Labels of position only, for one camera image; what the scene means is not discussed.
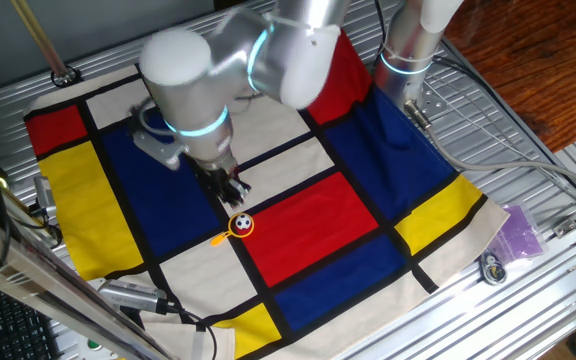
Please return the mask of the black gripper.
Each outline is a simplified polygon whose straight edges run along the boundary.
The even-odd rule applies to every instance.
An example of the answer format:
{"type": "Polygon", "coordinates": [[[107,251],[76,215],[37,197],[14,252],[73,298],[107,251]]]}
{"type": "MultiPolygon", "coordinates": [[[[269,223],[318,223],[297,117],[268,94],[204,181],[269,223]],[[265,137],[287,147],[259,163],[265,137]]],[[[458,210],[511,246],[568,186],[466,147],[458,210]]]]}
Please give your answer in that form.
{"type": "Polygon", "coordinates": [[[215,189],[218,198],[231,208],[244,203],[244,197],[250,192],[251,186],[242,181],[238,175],[238,163],[230,149],[214,159],[195,159],[198,166],[199,180],[215,189]]]}

